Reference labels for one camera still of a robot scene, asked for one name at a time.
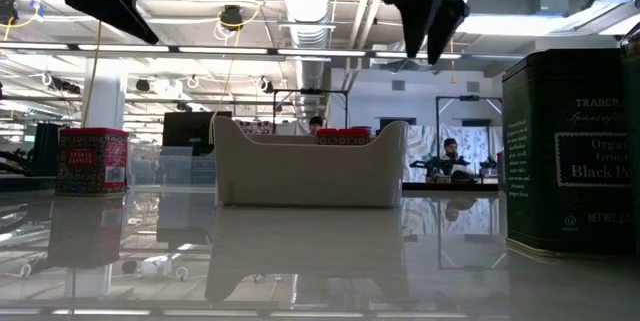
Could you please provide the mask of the black computer monitor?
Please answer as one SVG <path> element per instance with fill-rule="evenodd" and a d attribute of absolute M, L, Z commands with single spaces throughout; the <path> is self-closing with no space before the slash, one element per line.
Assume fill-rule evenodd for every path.
<path fill-rule="evenodd" d="M 214 116 L 231 118 L 230 111 L 171 112 L 164 114 L 162 144 L 168 147 L 187 147 L 193 156 L 204 156 L 214 151 L 210 140 L 211 120 Z"/>

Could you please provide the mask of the clear plastic bin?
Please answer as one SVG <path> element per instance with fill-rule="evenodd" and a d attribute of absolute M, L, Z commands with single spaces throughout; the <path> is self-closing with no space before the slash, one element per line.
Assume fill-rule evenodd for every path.
<path fill-rule="evenodd" d="M 191 183 L 192 149 L 130 143 L 127 182 L 130 187 L 204 187 Z"/>

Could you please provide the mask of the white patterned cloth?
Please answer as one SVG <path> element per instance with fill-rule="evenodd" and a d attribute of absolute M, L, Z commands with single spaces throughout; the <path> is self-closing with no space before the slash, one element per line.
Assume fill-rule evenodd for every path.
<path fill-rule="evenodd" d="M 479 175 L 481 162 L 489 157 L 497 159 L 503 149 L 502 130 L 499 127 L 462 127 L 442 124 L 437 137 L 435 126 L 410 126 L 405 153 L 404 182 L 425 182 L 426 170 L 412 168 L 414 161 L 429 161 L 444 156 L 444 140 L 453 138 L 457 142 L 458 153 L 469 162 L 468 168 Z"/>

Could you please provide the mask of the black metal station frame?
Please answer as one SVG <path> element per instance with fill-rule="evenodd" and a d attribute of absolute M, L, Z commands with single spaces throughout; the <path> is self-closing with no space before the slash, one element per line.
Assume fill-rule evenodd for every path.
<path fill-rule="evenodd" d="M 436 141 L 437 151 L 436 157 L 441 157 L 441 152 L 445 150 L 444 141 L 441 138 L 441 127 L 440 127 L 440 115 L 442 112 L 454 101 L 458 100 L 460 102 L 480 102 L 482 100 L 486 101 L 498 114 L 501 114 L 502 111 L 495 105 L 495 101 L 502 102 L 502 99 L 499 97 L 482 97 L 478 95 L 460 95 L 460 96 L 437 96 L 435 98 L 436 105 Z M 492 156 L 492 133 L 491 133 L 491 121 L 486 119 L 485 122 L 478 121 L 474 124 L 474 127 L 483 127 L 486 130 L 486 150 L 487 150 L 487 160 L 479 163 L 479 174 L 477 178 L 480 179 L 480 182 L 484 184 L 484 180 L 488 177 L 491 177 L 492 169 L 496 169 L 495 159 Z"/>

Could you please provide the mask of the white building pillar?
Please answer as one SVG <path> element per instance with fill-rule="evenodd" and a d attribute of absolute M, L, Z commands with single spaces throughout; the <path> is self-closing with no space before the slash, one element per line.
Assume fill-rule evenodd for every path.
<path fill-rule="evenodd" d="M 122 130 L 128 71 L 122 60 L 88 58 L 82 91 L 82 128 Z"/>

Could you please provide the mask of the white plastic bin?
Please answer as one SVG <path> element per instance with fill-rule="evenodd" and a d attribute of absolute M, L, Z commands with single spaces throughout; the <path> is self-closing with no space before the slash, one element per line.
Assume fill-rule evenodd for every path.
<path fill-rule="evenodd" d="M 393 208 L 402 197 L 409 125 L 394 121 L 364 145 L 311 136 L 251 135 L 213 121 L 218 200 L 224 206 Z"/>

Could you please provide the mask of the round silver ceiling duct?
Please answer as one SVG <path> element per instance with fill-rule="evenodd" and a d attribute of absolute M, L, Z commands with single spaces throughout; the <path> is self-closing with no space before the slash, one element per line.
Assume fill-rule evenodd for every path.
<path fill-rule="evenodd" d="M 294 24 L 289 28 L 293 48 L 326 49 L 330 30 L 325 24 L 329 21 L 330 0 L 285 0 L 287 18 Z M 324 80 L 325 61 L 295 61 L 297 87 L 299 89 L 320 89 Z M 307 98 L 300 95 L 302 111 L 310 116 L 318 111 L 319 98 Z"/>

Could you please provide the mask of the black background robot arms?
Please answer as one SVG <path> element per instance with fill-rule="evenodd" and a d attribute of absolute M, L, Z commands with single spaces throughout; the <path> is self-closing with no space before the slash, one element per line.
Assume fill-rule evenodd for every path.
<path fill-rule="evenodd" d="M 443 155 L 431 159 L 416 160 L 409 164 L 410 168 L 424 169 L 426 183 L 476 184 L 483 183 L 498 168 L 498 163 L 491 157 L 479 163 L 479 170 L 474 171 L 471 163 L 460 155 Z"/>

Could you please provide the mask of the black box-shaped object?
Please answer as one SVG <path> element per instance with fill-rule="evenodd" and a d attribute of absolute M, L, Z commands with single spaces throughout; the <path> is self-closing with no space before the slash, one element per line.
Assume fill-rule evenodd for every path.
<path fill-rule="evenodd" d="M 62 125 L 39 123 L 33 147 L 32 172 L 34 176 L 55 176 L 58 168 L 59 135 Z"/>

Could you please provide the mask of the long ceiling light strip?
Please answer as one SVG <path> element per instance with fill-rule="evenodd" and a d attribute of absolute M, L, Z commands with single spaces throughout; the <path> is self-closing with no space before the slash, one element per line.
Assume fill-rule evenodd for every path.
<path fill-rule="evenodd" d="M 375 50 L 340 50 L 340 49 L 303 49 L 303 48 L 259 48 L 235 46 L 163 46 L 163 45 L 95 45 L 95 44 L 61 44 L 34 42 L 0 41 L 0 50 L 15 52 L 49 52 L 49 53 L 89 53 L 99 51 L 100 54 L 128 55 L 145 54 L 184 55 L 186 57 L 206 56 L 248 56 L 248 57 L 316 57 L 316 58 L 384 58 L 403 59 L 405 52 Z"/>

